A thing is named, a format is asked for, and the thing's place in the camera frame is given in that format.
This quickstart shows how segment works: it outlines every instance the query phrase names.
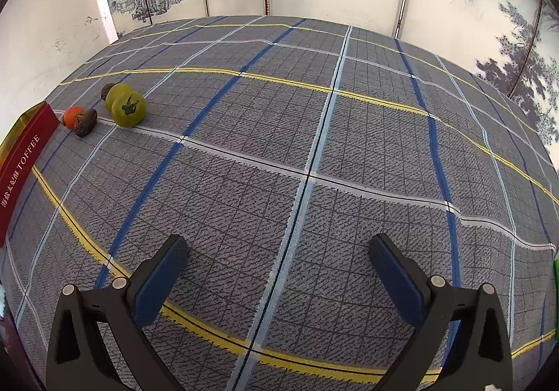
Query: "small orange tomato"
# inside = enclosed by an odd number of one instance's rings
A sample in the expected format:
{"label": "small orange tomato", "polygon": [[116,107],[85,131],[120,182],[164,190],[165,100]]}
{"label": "small orange tomato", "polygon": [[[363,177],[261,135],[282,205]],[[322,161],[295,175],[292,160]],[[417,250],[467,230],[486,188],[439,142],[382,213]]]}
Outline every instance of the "small orange tomato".
{"label": "small orange tomato", "polygon": [[69,130],[73,130],[75,126],[75,116],[81,115],[83,113],[83,108],[80,106],[68,107],[64,114],[62,115],[61,123],[66,126]]}

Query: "brown dried fruit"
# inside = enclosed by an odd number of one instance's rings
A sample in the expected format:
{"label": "brown dried fruit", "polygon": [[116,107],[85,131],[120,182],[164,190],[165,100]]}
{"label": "brown dried fruit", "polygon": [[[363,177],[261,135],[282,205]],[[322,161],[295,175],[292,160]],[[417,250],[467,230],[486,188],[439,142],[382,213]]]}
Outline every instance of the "brown dried fruit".
{"label": "brown dried fruit", "polygon": [[85,137],[97,124],[97,110],[91,108],[75,116],[74,132],[78,137]]}
{"label": "brown dried fruit", "polygon": [[106,83],[105,85],[103,85],[103,88],[101,89],[101,99],[103,99],[103,100],[107,99],[108,92],[115,85],[116,85],[116,83]]}

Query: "light blue stripe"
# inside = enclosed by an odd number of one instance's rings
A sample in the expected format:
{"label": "light blue stripe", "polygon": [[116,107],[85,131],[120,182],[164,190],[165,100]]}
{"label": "light blue stripe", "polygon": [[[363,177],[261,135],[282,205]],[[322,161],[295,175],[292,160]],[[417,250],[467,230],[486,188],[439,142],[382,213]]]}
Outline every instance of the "light blue stripe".
{"label": "light blue stripe", "polygon": [[[497,164],[497,160],[495,159],[494,155],[492,154],[493,150],[491,149],[491,145],[489,143],[489,137],[487,135],[487,131],[485,130],[483,125],[480,123],[480,121],[477,119],[477,116],[474,113],[470,103],[468,102],[468,99],[466,99],[466,96],[464,95],[464,93],[462,92],[462,90],[460,89],[458,84],[456,83],[455,78],[452,77],[451,74],[448,72],[448,70],[446,69],[446,66],[441,61],[441,59],[438,57],[438,55],[435,55],[435,57],[437,57],[437,60],[441,64],[442,68],[444,69],[444,71],[446,72],[446,74],[448,75],[450,80],[452,80],[452,83],[454,84],[456,90],[458,90],[458,93],[460,94],[460,96],[464,100],[464,103],[468,107],[468,110],[470,111],[470,115],[472,116],[473,120],[477,123],[477,125],[481,129],[481,134],[483,135],[485,146],[491,152],[491,160],[493,161],[493,166],[495,168],[495,172],[497,173],[497,178],[499,179],[499,185],[501,186],[502,195],[503,195],[504,200],[505,200],[505,205],[507,206],[507,214],[509,215],[510,225],[513,229],[513,235],[516,236],[516,224],[514,223],[512,209],[510,208],[509,197],[507,195],[507,189],[505,188],[505,183],[502,180],[501,170],[499,170],[499,165]],[[515,256],[515,251],[516,251],[516,243],[513,241],[510,245],[509,313],[508,313],[508,317],[507,317],[507,325],[508,325],[508,329],[509,329],[509,341],[511,343],[513,341],[513,335],[514,335],[514,277],[515,277],[514,256]]]}
{"label": "light blue stripe", "polygon": [[[328,134],[334,105],[337,99],[336,90],[339,88],[351,30],[353,30],[353,27],[349,26],[344,37],[342,48],[340,49],[334,74],[332,76],[332,91],[330,91],[328,96],[326,96],[317,132],[315,132],[311,151],[307,157],[305,165],[306,179],[302,180],[297,188],[297,194],[291,208],[291,214],[289,221],[287,222],[287,228],[284,232],[283,240],[279,246],[278,255],[272,267],[272,271],[270,272],[268,284],[266,285],[260,303],[258,304],[253,318],[253,323],[247,335],[247,341],[250,342],[250,345],[261,345],[262,342],[264,342],[264,339],[268,334],[270,324],[272,323],[276,307],[283,293],[283,288],[285,286],[293,258],[295,257],[297,244],[301,238],[301,232],[303,231],[303,223],[305,221],[308,204],[312,194],[312,188],[314,187],[314,183],[309,176],[311,171],[318,170],[320,164],[326,135]],[[242,391],[247,386],[248,381],[251,378],[254,365],[258,361],[258,355],[251,352],[248,359],[246,359],[246,355],[247,354],[245,353],[237,359],[227,384],[227,391],[233,391],[233,389],[235,391]]]}
{"label": "light blue stripe", "polygon": [[[16,281],[16,285],[18,286],[19,290],[21,292],[23,292],[23,286],[22,286],[20,277],[17,274],[16,264],[13,262],[12,249],[10,248],[9,243],[6,244],[5,249],[6,249],[6,254],[9,256],[9,266],[12,270],[12,274],[13,274],[13,277]],[[35,310],[35,306],[30,301],[29,301],[29,307],[31,308],[31,312],[33,313],[33,318],[37,322],[37,328],[38,328],[39,333],[41,334],[41,340],[43,340],[43,345],[45,346],[45,350],[47,350],[49,348],[49,343],[47,342],[45,334],[43,332],[43,326],[41,325],[40,321],[38,320],[38,315],[37,315],[37,311]]]}
{"label": "light blue stripe", "polygon": [[[475,77],[474,77],[474,81],[475,81],[476,84],[478,84],[478,86],[479,86],[479,82],[477,82],[477,80],[475,80]],[[503,103],[507,104],[507,100],[504,98],[504,96],[502,95],[501,91],[499,91],[499,90],[497,90],[497,89],[496,89],[495,91],[497,91],[497,93],[498,93],[499,96],[501,97],[501,100],[503,101]],[[519,119],[517,116],[515,116],[514,118],[516,119],[516,122],[518,123],[518,126],[520,126],[521,131],[524,133],[524,136],[526,137],[526,142],[525,142],[526,145],[528,145],[528,146],[532,149],[532,151],[534,152],[534,155],[535,155],[535,157],[536,157],[536,160],[538,161],[538,164],[539,164],[539,168],[540,168],[541,171],[542,171],[542,175],[543,175],[543,177],[546,179],[547,184],[548,184],[548,186],[549,186],[550,193],[553,194],[553,190],[552,190],[552,188],[551,188],[551,181],[550,181],[550,179],[547,177],[546,172],[543,170],[543,166],[542,166],[541,159],[544,159],[544,158],[538,154],[538,152],[536,151],[536,148],[534,148],[534,146],[532,145],[532,142],[530,142],[530,139],[529,139],[529,137],[528,137],[528,133],[526,132],[526,129],[524,129],[524,126],[522,126],[522,123],[521,123],[520,119]],[[520,137],[520,136],[519,136],[518,134],[516,134],[514,131],[512,131],[512,132],[513,132],[520,140],[522,140],[522,137]],[[555,216],[556,216],[556,218],[557,218],[557,221],[559,222],[559,212],[557,212],[557,205],[556,205],[555,203],[552,203],[552,205],[553,205],[553,210],[555,211]]]}
{"label": "light blue stripe", "polygon": [[[155,39],[149,41],[149,43],[147,43],[145,46],[140,47],[139,49],[136,49],[136,50],[135,50],[132,54],[130,54],[128,57],[122,59],[120,62],[115,63],[113,66],[111,66],[111,68],[107,71],[107,73],[112,72],[112,70],[115,69],[116,66],[118,66],[119,64],[124,63],[124,62],[127,61],[129,58],[132,58],[134,55],[136,55],[139,51],[146,49],[148,46],[150,46],[150,45],[153,44],[154,42],[159,41],[160,39],[166,37],[169,33],[172,33],[172,32],[174,32],[174,31],[176,31],[177,29],[179,29],[179,28],[182,27],[182,26],[183,26],[183,24],[180,24],[180,25],[178,25],[177,27],[175,27],[174,29],[167,31],[166,33],[164,33],[164,34],[161,35],[160,37],[157,37],[157,38],[155,38]],[[95,79],[95,80],[93,81],[93,83],[92,83],[90,86],[88,86],[87,89],[86,89],[82,94],[79,95],[79,97],[72,103],[72,105],[76,105],[76,104],[78,103],[78,101],[79,101],[83,96],[85,96],[85,94],[86,94],[89,90],[91,90],[91,88],[93,88],[93,86],[94,86],[96,83],[98,83],[101,79],[102,79],[102,78]]]}
{"label": "light blue stripe", "polygon": [[[82,166],[79,168],[78,173],[76,173],[76,175],[74,176],[74,178],[72,179],[72,181],[70,182],[68,187],[66,188],[66,191],[64,191],[64,195],[62,196],[62,199],[60,200],[62,204],[66,202],[66,199],[68,198],[68,196],[72,192],[72,188],[74,187],[74,184],[77,182],[79,177],[82,176],[82,174],[83,174],[84,170],[86,169],[87,165],[93,160],[93,158],[95,157],[95,155],[97,154],[97,152],[101,148],[101,145],[103,145],[103,143],[105,143],[105,141],[111,136],[111,134],[115,131],[115,129],[116,129],[116,126],[113,126],[110,129],[110,131],[107,134],[105,134],[105,136],[99,141],[99,143],[97,145],[95,145],[93,150],[91,150],[91,153],[89,154],[87,159],[83,162]],[[46,241],[49,238],[50,232],[52,230],[52,227],[54,226],[54,223],[56,222],[57,217],[58,217],[58,207],[56,207],[54,209],[54,211],[52,212],[52,215],[51,215],[50,221],[49,221],[49,225],[48,225],[45,233],[43,234],[43,237],[41,238],[41,241],[38,244],[38,248],[35,251],[35,255],[33,256],[33,260],[31,262],[31,269],[29,271],[29,279],[27,280],[27,285],[25,287],[25,290],[23,291],[23,298],[22,298],[22,300],[20,302],[20,305],[17,309],[16,326],[20,325],[21,318],[23,316],[23,313],[25,312],[25,307],[27,305],[27,300],[29,298],[28,295],[29,295],[29,292],[31,291],[31,284],[33,282],[33,273],[35,272],[35,267],[37,266],[38,258],[41,256],[41,252],[43,251],[43,248],[45,247]]]}
{"label": "light blue stripe", "polygon": [[[137,31],[138,34],[139,34],[139,32],[140,32],[141,30],[142,30],[142,29],[138,29],[138,30],[134,30],[134,31]],[[125,42],[128,42],[128,41],[122,41],[122,43],[119,43],[115,48],[119,48],[119,47],[122,46],[122,44],[124,44]],[[89,66],[87,66],[86,68],[84,68],[83,71],[81,71],[81,72],[78,74],[78,77],[76,77],[76,78],[79,78],[79,76],[81,76],[83,73],[85,73],[89,68],[92,68],[92,67],[95,65],[95,63],[97,63],[99,60],[102,60],[103,58],[109,58],[109,59],[111,59],[112,57],[114,57],[114,55],[104,55],[104,56],[102,56],[102,57],[99,57],[99,58],[96,59],[96,60],[86,61],[86,62],[84,63],[84,65],[87,65],[87,64],[89,64],[89,63],[91,63],[91,65],[89,65]],[[120,63],[115,64],[115,65],[114,65],[111,69],[109,69],[107,72],[111,72],[111,71],[113,70],[113,68],[114,68],[115,66],[118,66],[119,64],[120,64]],[[69,87],[69,86],[70,86],[70,85],[63,85],[63,86],[62,86],[62,89],[61,89],[60,91],[58,91],[58,93],[55,94],[54,97],[52,97],[51,100],[48,100],[48,103],[49,103],[49,104],[52,104],[52,103],[54,102],[54,100],[55,100],[56,98],[58,98],[58,96],[59,96],[63,91],[65,91],[66,88]]]}
{"label": "light blue stripe", "polygon": [[[252,19],[250,22],[245,23],[244,25],[237,27],[236,29],[234,29],[233,31],[231,31],[230,33],[227,33],[225,36],[222,36],[221,38],[219,38],[219,40],[209,44],[208,46],[204,47],[202,50],[198,51],[196,54],[192,55],[191,57],[188,57],[185,61],[183,61],[182,63],[180,63],[178,66],[176,66],[169,74],[167,74],[163,79],[161,79],[156,85],[154,85],[152,88],[149,89],[149,91],[145,94],[145,96],[149,96],[158,86],[160,86],[163,82],[165,82],[172,74],[174,74],[174,72],[181,68],[181,66],[184,66],[185,64],[187,64],[188,62],[192,61],[195,57],[197,57],[198,55],[202,54],[203,52],[205,52],[206,50],[210,49],[211,47],[213,47],[215,44],[217,44],[218,42],[224,40],[226,37],[231,36],[233,33],[236,33],[237,31],[243,29],[244,27],[246,27],[247,25],[261,19],[263,16],[257,17],[255,19]],[[136,201],[134,202],[134,204],[132,205],[132,208],[130,209],[130,211],[128,212],[128,215],[126,216],[126,219],[124,220],[124,222],[122,223],[120,229],[118,230],[117,235],[115,236],[115,238],[112,241],[111,244],[111,248],[109,249],[108,253],[110,257],[116,257],[117,253],[118,253],[118,248],[120,247],[122,241],[124,240],[126,234],[128,233],[128,230],[130,229],[130,226],[132,225],[132,222],[134,221],[134,219],[136,218],[136,214],[138,214],[139,210],[141,209],[143,203],[145,202],[146,198],[149,196],[149,194],[152,192],[153,188],[155,187],[155,185],[157,184],[158,180],[160,179],[161,175],[163,174],[163,172],[165,171],[165,169],[167,168],[167,165],[169,165],[169,163],[171,162],[171,160],[173,159],[173,157],[175,156],[175,154],[178,152],[178,150],[181,148],[181,144],[180,143],[175,143],[171,149],[169,150],[169,152],[167,153],[167,155],[163,158],[163,160],[159,163],[157,169],[155,170],[155,172],[152,174],[152,176],[150,177],[149,181],[147,182],[147,184],[144,186],[144,188],[142,189],[141,193],[139,194],[139,196],[136,198]],[[101,269],[99,270],[99,273],[97,275],[97,279],[95,281],[95,285],[93,288],[95,289],[100,289],[103,287],[105,279],[107,279],[108,276],[108,267],[106,265],[102,265]]]}

